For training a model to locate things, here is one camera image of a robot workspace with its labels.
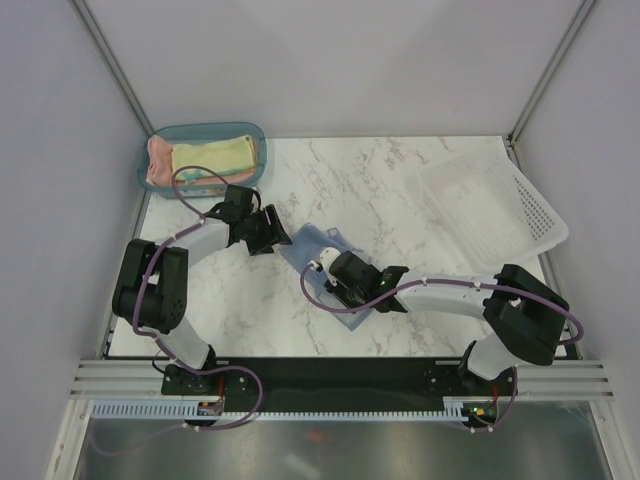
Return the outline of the blue towel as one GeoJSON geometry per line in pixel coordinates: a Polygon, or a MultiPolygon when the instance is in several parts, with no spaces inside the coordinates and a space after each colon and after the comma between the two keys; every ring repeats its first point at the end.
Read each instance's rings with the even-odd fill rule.
{"type": "MultiPolygon", "coordinates": [[[[320,253],[329,247],[340,252],[350,251],[361,260],[371,262],[371,257],[363,250],[356,248],[337,228],[320,230],[313,224],[303,225],[292,237],[292,244],[281,249],[281,255],[300,274],[311,260],[318,260],[320,253]]],[[[344,305],[325,289],[327,281],[325,272],[309,271],[305,275],[307,291],[315,301],[327,307],[343,309],[344,305]]]]}

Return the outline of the yellow green towel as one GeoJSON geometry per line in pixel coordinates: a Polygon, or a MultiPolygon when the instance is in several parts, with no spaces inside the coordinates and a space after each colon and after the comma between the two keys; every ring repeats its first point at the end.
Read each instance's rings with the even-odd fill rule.
{"type": "Polygon", "coordinates": [[[177,182],[187,185],[216,184],[224,179],[237,183],[256,170],[258,147],[249,135],[203,144],[174,144],[171,152],[177,182]]]}

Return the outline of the pink towel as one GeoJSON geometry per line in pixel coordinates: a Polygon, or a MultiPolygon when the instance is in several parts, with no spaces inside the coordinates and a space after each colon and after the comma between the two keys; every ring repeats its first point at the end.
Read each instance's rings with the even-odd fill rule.
{"type": "MultiPolygon", "coordinates": [[[[256,170],[258,168],[259,162],[259,144],[256,139],[257,147],[258,147],[258,158],[256,170]]],[[[149,166],[147,167],[146,172],[146,182],[156,187],[170,187],[171,186],[171,177],[174,174],[172,169],[172,158],[171,152],[174,144],[178,143],[170,143],[167,140],[163,139],[158,135],[152,136],[147,141],[147,153],[149,154],[149,166]]],[[[177,182],[177,185],[187,185],[183,182],[177,182]]],[[[216,184],[195,184],[195,185],[223,185],[224,182],[216,183],[216,184]]]]}

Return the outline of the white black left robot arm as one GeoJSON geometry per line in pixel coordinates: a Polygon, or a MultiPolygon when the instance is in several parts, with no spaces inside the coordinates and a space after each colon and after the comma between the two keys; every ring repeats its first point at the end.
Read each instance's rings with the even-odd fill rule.
{"type": "Polygon", "coordinates": [[[189,270],[237,243],[251,256],[272,254],[292,243],[276,207],[261,204],[257,190],[231,185],[224,199],[198,214],[196,223],[162,241],[131,240],[112,297],[113,314],[134,333],[153,339],[184,369],[184,382],[197,394],[219,380],[215,351],[186,318],[189,270]]]}

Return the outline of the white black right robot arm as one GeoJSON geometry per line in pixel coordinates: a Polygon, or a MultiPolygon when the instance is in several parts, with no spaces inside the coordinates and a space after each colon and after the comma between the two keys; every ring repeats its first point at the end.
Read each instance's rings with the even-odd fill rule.
{"type": "Polygon", "coordinates": [[[473,341],[457,370],[458,385],[480,394],[520,364],[549,366],[561,345],[568,303],[519,265],[491,276],[429,276],[406,266],[383,270],[351,251],[327,247],[318,257],[325,289],[345,312],[435,311],[485,321],[491,333],[473,341]]]}

